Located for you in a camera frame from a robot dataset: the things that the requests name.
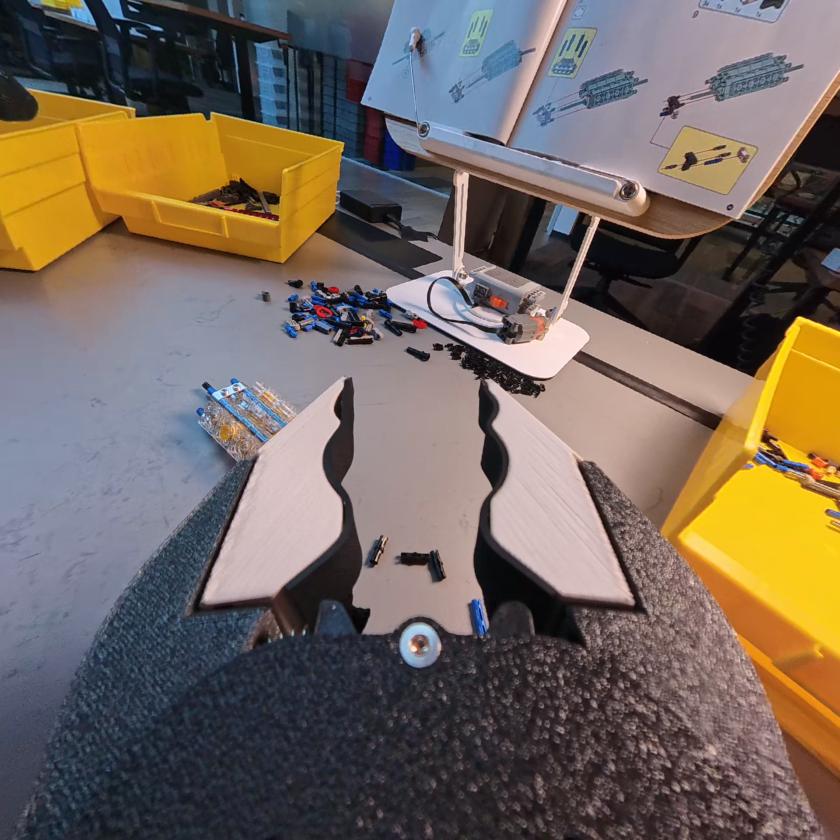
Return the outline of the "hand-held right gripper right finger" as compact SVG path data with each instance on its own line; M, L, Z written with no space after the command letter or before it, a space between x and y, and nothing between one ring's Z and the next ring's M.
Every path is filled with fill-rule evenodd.
M474 569L489 615L566 606L640 606L573 449L505 392L479 386L480 460L490 493L479 511Z

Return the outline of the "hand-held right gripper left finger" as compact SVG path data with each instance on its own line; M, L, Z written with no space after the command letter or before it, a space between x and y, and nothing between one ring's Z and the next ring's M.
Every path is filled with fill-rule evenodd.
M353 603L363 552L343 488L354 457L354 384L338 379L258 451L216 552L199 607L269 606L317 617Z

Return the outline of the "yellow plastic bin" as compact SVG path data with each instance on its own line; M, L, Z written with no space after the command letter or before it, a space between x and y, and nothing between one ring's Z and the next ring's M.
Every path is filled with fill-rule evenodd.
M101 209L137 235L282 263L335 210L336 140L218 113L90 122L78 132ZM239 179L278 195L272 218L191 202Z
M782 729L838 775L839 529L826 499L751 464L765 430L793 456L838 463L838 331L794 321L663 527L726 613Z
M134 108L33 90L38 116L2 122L1 267L40 270L117 219L94 196L77 127Z

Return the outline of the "transparent brick engine model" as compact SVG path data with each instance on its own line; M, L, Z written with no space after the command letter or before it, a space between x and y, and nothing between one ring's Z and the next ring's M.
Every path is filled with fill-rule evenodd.
M205 407L196 410L203 430L236 462L252 459L297 416L297 409L261 383L234 378L220 389L204 382Z

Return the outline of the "pile of black red parts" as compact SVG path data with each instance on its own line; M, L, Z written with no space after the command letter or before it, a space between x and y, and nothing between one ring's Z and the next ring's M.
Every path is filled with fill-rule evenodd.
M280 219L279 194L268 190L258 190L242 178L230 180L214 190L195 196L190 203L269 221L278 222Z

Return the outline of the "pile of blue black pegs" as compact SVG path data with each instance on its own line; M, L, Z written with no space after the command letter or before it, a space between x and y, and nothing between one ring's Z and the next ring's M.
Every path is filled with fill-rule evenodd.
M814 453L793 456L782 442L767 430L751 464L770 468L799 487L827 500L825 515L832 528L839 529L839 467L838 463Z

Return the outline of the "grey desk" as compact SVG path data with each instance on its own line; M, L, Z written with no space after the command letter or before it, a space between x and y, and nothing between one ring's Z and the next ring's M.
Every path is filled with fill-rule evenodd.
M442 554L448 576L362 573L369 631L399 606L470 630L480 596L479 384L436 334L338 349L281 324L289 279L384 288L383 265L315 234L283 265L131 234L118 221L34 274L2 271L2 838L13 838L56 715L91 640L143 563L231 466L199 427L202 384L237 377L298 409L342 375L355 389L345 487L363 550ZM260 292L271 293L271 303Z

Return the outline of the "heap of black pins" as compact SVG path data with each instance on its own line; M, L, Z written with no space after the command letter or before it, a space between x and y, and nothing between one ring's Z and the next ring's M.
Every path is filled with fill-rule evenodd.
M452 361L460 367L470 371L481 381L495 382L510 394L538 397L545 391L545 385L540 381L514 371L508 365L481 351L461 343L433 344L436 352L447 352Z

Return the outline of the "small grey motor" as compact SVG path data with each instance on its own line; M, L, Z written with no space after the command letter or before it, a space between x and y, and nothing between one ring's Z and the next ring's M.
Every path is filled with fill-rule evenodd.
M503 317L498 334L506 344L530 343L543 340L552 325L548 315L508 314Z

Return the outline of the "pile of mixed brick parts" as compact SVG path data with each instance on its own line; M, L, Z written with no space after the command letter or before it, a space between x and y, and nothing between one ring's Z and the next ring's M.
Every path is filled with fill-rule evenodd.
M290 287L288 315L282 327L291 339L309 333L329 338L337 347L364 347L391 334L401 337L427 328L427 322L398 307L381 288L329 286L320 281Z

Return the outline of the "grey battery box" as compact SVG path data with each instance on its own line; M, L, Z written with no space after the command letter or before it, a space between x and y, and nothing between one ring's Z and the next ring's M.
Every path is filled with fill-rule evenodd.
M482 266L468 275L466 290L478 307L508 315L524 313L545 298L537 283L498 266Z

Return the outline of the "blue and red crates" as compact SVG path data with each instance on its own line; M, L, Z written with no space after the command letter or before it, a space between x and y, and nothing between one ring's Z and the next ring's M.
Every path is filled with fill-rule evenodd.
M372 64L278 42L255 45L253 59L261 122L337 140L346 156L387 171L415 169L384 115L363 105Z

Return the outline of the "black office chair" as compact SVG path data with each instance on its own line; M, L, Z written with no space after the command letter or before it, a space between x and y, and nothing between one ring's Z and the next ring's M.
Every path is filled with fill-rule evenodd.
M689 292L722 293L721 275L742 241L725 227L694 238L657 238L601 221L573 299L641 329L676 320Z

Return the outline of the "black power adapter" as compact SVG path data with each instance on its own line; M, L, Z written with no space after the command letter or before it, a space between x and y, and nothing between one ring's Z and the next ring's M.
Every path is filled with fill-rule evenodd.
M402 224L402 205L373 191L342 189L339 206L369 224Z

